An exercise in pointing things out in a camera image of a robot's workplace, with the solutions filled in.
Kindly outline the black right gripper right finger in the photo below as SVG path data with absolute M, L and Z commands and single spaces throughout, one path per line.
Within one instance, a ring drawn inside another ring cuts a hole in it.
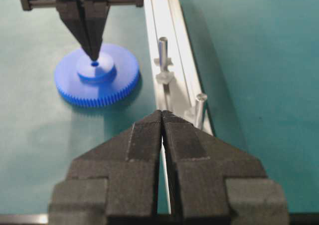
M 172 213 L 184 225 L 287 225 L 282 187 L 259 159 L 162 112 Z

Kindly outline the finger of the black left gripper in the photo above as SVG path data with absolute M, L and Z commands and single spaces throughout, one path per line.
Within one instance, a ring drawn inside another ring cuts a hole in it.
M 91 60 L 97 60 L 99 58 L 103 32 L 110 7 L 105 1 L 99 0 L 86 0 L 83 6 L 88 38 L 87 54 Z
M 78 0 L 57 0 L 56 9 L 62 22 L 80 43 L 85 53 L 92 59 L 92 48 L 85 22 L 84 8 Z

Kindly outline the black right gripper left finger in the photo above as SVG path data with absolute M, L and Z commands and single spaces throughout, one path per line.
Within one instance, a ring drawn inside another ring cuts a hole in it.
M 51 225 L 152 225 L 157 214 L 161 112 L 74 159 L 55 185 Z

